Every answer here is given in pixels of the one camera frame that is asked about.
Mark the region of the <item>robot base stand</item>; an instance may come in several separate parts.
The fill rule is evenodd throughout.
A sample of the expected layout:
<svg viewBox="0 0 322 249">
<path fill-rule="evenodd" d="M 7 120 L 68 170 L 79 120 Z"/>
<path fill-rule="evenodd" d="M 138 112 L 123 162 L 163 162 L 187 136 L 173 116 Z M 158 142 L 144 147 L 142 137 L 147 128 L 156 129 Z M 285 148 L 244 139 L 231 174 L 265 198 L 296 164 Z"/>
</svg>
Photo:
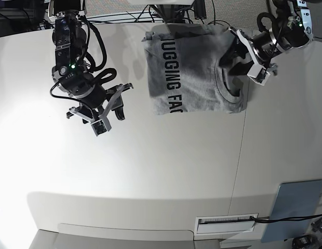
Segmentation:
<svg viewBox="0 0 322 249">
<path fill-rule="evenodd" d="M 188 4 L 175 5 L 149 5 L 152 21 L 155 21 L 154 18 L 161 18 L 164 23 L 193 24 L 190 11 L 195 20 L 204 24 L 204 20 L 207 19 L 205 1 L 189 1 Z"/>
</svg>

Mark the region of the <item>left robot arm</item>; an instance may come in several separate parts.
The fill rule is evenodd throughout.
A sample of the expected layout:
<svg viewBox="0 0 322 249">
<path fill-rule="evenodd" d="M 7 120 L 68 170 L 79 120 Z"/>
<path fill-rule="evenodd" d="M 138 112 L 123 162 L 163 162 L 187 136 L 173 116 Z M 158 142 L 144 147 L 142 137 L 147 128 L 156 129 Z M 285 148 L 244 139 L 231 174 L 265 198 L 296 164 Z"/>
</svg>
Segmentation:
<svg viewBox="0 0 322 249">
<path fill-rule="evenodd" d="M 276 74 L 277 65 L 272 59 L 294 48 L 302 48 L 314 39 L 312 18 L 306 1 L 272 1 L 276 14 L 270 10 L 257 16 L 259 34 L 248 36 L 242 30 L 232 29 L 235 40 L 230 48 L 228 59 L 244 59 L 229 71 L 230 75 L 247 75 L 262 83 L 269 72 Z"/>
</svg>

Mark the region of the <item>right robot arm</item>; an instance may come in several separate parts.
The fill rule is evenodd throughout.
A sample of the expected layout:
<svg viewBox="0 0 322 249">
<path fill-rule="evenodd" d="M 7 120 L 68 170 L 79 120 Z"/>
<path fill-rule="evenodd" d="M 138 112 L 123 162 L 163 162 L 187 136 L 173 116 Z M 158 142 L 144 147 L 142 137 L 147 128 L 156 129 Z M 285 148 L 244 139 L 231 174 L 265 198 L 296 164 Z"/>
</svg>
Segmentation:
<svg viewBox="0 0 322 249">
<path fill-rule="evenodd" d="M 54 85 L 49 93 L 55 99 L 77 102 L 67 118 L 79 116 L 100 132 L 111 128 L 109 112 L 124 120 L 122 93 L 133 88 L 131 83 L 109 89 L 103 85 L 114 80 L 117 71 L 107 68 L 106 48 L 99 30 L 86 17 L 85 1 L 50 1 L 49 17 L 55 19 L 52 41 L 55 65 Z"/>
</svg>

